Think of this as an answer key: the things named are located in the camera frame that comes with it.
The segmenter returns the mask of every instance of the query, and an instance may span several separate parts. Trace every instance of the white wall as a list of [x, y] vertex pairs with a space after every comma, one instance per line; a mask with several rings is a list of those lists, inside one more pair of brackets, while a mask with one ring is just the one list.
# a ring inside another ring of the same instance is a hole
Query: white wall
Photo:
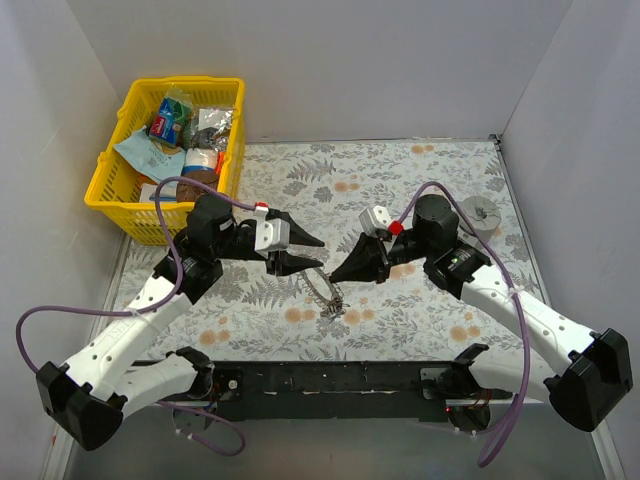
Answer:
[[[640, 2], [575, 0], [504, 135], [555, 308], [624, 334], [640, 376]], [[638, 386], [609, 416], [640, 471]]]
[[501, 133], [571, 0], [67, 0], [123, 97], [247, 81], [249, 139]]
[[[0, 477], [40, 474], [51, 443], [35, 378], [15, 346], [28, 307], [104, 301], [118, 233], [83, 203], [118, 100], [64, 0], [0, 0]], [[63, 361], [91, 318], [41, 314], [36, 364]]]

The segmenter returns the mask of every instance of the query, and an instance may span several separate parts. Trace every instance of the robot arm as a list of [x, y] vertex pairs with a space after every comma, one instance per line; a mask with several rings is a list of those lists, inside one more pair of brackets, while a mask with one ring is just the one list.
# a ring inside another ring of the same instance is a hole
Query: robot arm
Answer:
[[45, 411], [86, 450], [104, 444], [129, 415], [177, 393], [201, 399], [211, 392], [214, 365], [201, 352], [185, 347], [162, 362], [132, 373], [127, 370], [173, 320], [187, 313], [222, 277], [221, 259], [263, 261], [267, 273], [291, 275], [322, 263], [286, 252], [290, 243], [323, 246], [286, 212], [256, 205], [256, 218], [236, 223], [231, 206], [201, 197], [174, 238], [183, 270], [174, 291], [176, 261], [171, 252], [129, 304], [131, 316], [113, 320], [89, 345], [58, 367], [47, 362], [36, 374]]
[[[528, 394], [550, 403], [567, 422], [592, 431], [633, 386], [629, 348], [612, 329], [603, 334], [575, 323], [527, 293], [510, 292], [489, 258], [458, 238], [459, 217], [446, 198], [424, 195], [415, 205], [412, 228], [392, 225], [384, 207], [360, 216], [364, 233], [331, 275], [332, 282], [384, 282], [394, 265], [425, 259], [424, 271], [440, 289], [472, 305], [520, 335], [511, 301], [517, 293], [532, 348], [547, 365], [535, 365]], [[397, 235], [389, 248], [393, 231]], [[482, 388], [515, 392], [522, 364], [496, 361], [486, 345], [473, 345], [431, 382], [436, 392], [473, 395]]]

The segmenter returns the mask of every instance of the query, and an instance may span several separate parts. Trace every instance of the patterned mat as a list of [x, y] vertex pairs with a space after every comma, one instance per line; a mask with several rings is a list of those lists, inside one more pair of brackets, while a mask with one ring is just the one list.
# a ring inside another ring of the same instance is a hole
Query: patterned mat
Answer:
[[[239, 199], [265, 201], [291, 213], [326, 243], [325, 248], [291, 251], [322, 260], [331, 272], [355, 244], [362, 210], [385, 205], [396, 218], [427, 180], [442, 182], [460, 201], [482, 195], [500, 207], [502, 224], [491, 245], [516, 283], [540, 297], [490, 142], [250, 145]], [[135, 296], [165, 250], [132, 244], [117, 308]], [[297, 276], [275, 278], [260, 263], [224, 262], [224, 276], [188, 315], [158, 336], [142, 359], [162, 359], [167, 351], [188, 345], [214, 360], [451, 360], [474, 342], [516, 353], [521, 347], [517, 337], [438, 291], [421, 264], [394, 267], [382, 285], [342, 284], [347, 313], [328, 324]]]

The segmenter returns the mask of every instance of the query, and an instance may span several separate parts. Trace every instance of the small tangled object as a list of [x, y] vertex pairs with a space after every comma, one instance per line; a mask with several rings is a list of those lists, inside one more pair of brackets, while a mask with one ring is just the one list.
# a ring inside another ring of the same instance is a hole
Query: small tangled object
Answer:
[[320, 291], [316, 288], [316, 286], [309, 279], [309, 275], [305, 270], [300, 272], [300, 278], [305, 284], [305, 291], [307, 295], [313, 299], [313, 301], [318, 305], [322, 310], [320, 312], [320, 317], [324, 318], [328, 321], [328, 323], [333, 322], [336, 318], [341, 317], [345, 314], [345, 307], [349, 305], [343, 302], [344, 295], [342, 294], [342, 290], [336, 284], [331, 283], [329, 277], [324, 271], [320, 268], [313, 269], [318, 276], [325, 282], [327, 287], [329, 287], [329, 291], [331, 292], [331, 298], [327, 298], [320, 293]]

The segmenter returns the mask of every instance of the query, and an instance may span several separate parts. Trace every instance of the yellow basket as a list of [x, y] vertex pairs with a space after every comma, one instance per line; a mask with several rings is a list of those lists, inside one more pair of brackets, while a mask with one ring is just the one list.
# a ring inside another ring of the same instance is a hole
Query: yellow basket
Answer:
[[[138, 203], [140, 174], [124, 160], [113, 146], [132, 132], [147, 125], [158, 111], [171, 86], [191, 95], [194, 106], [229, 105], [234, 107], [227, 155], [222, 166], [218, 191], [230, 197], [238, 192], [244, 155], [244, 119], [242, 101], [244, 82], [239, 78], [179, 76], [143, 78], [133, 82], [107, 149], [98, 157], [84, 202], [104, 212], [120, 228], [144, 245], [166, 245], [153, 203]], [[172, 235], [185, 227], [192, 202], [163, 203], [162, 211]]]

